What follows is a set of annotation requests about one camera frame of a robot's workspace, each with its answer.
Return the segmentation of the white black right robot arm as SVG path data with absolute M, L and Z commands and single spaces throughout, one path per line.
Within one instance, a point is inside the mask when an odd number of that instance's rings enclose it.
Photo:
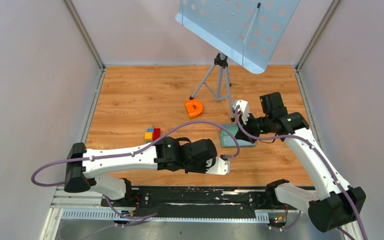
M 353 222 L 358 223 L 363 233 L 360 212 L 366 200 L 364 190 L 353 187 L 335 169 L 303 115 L 288 112 L 279 92 L 262 95 L 259 100 L 264 113 L 262 117 L 254 117 L 245 100 L 236 100 L 232 104 L 239 128 L 235 137 L 253 143 L 263 141 L 262 134 L 273 134 L 273 140 L 280 139 L 297 156 L 315 188 L 315 192 L 310 192 L 280 179 L 266 186 L 266 204 L 272 209 L 289 205 L 300 210 L 322 233 Z

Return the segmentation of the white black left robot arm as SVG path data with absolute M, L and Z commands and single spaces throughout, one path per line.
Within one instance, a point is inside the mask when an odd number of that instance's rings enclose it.
M 191 142 L 188 138 L 164 137 L 155 145 L 118 149 L 87 149 L 83 142 L 72 145 L 68 154 L 64 191 L 83 193 L 94 191 L 115 200 L 120 206 L 133 201 L 131 182 L 117 179 L 110 173 L 135 169 L 184 170 L 186 173 L 225 175 L 229 164 L 217 156 L 212 140 Z

